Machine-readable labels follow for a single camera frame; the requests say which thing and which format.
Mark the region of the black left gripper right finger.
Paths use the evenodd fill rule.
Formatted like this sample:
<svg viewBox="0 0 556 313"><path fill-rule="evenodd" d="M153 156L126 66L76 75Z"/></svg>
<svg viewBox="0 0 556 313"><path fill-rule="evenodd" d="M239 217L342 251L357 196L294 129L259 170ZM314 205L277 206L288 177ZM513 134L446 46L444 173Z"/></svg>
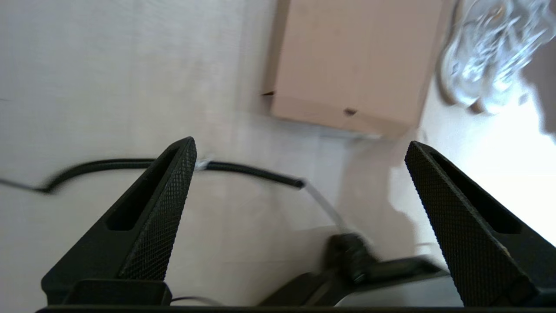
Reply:
<svg viewBox="0 0 556 313"><path fill-rule="evenodd" d="M429 145L405 164L464 306L555 306L550 242Z"/></svg>

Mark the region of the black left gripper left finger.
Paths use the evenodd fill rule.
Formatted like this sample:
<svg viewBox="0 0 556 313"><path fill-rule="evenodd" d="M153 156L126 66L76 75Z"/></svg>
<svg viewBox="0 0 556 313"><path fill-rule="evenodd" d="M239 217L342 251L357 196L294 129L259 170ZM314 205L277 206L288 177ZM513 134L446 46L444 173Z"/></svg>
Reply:
<svg viewBox="0 0 556 313"><path fill-rule="evenodd" d="M197 159L193 137L171 144L41 281L49 305L89 279L163 281Z"/></svg>

